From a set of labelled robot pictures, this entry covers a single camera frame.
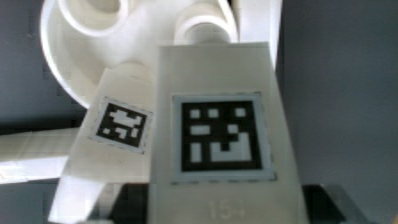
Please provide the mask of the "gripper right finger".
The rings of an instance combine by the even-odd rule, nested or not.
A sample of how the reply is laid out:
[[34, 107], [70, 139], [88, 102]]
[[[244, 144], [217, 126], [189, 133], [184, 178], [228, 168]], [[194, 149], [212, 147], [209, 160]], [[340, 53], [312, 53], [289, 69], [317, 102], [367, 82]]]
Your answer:
[[310, 224], [374, 224], [340, 185], [308, 184], [303, 191]]

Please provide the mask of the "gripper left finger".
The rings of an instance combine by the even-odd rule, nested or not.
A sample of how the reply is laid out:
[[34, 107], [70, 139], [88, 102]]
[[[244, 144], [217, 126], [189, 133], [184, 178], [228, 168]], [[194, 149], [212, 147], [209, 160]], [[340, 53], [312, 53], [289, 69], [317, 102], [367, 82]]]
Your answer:
[[148, 224], [146, 184], [106, 185], [88, 220], [97, 224]]

